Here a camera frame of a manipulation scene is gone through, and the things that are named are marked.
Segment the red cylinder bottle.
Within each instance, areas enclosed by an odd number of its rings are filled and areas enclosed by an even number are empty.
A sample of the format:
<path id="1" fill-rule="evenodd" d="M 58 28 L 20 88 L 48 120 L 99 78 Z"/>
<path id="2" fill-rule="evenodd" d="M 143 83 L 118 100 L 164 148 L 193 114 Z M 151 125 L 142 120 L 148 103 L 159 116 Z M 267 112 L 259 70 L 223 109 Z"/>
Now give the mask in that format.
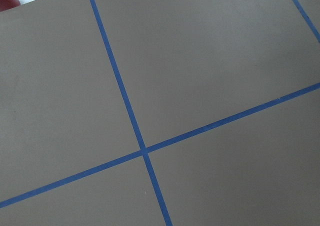
<path id="1" fill-rule="evenodd" d="M 20 6 L 19 0 L 0 0 L 0 11 L 6 11 L 15 7 Z"/>

